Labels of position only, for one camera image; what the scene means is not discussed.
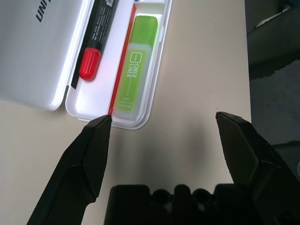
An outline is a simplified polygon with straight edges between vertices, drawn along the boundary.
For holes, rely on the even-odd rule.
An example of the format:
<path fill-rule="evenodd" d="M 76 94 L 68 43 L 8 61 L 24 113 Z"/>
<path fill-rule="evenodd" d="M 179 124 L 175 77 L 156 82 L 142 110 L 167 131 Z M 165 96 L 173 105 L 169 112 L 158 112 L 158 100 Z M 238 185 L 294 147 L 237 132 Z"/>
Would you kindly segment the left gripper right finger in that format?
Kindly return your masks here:
<path fill-rule="evenodd" d="M 217 112 L 232 180 L 246 185 L 266 225 L 300 223 L 300 143 L 269 144 L 243 118 Z"/>

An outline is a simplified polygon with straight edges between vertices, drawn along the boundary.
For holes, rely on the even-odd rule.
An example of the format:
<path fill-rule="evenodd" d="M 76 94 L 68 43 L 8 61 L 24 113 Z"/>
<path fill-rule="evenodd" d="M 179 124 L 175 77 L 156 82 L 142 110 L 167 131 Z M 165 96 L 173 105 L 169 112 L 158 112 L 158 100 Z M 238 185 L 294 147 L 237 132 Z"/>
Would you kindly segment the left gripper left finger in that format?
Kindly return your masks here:
<path fill-rule="evenodd" d="M 53 171 L 29 225 L 79 225 L 86 207 L 99 197 L 108 158 L 112 118 L 90 121 Z"/>

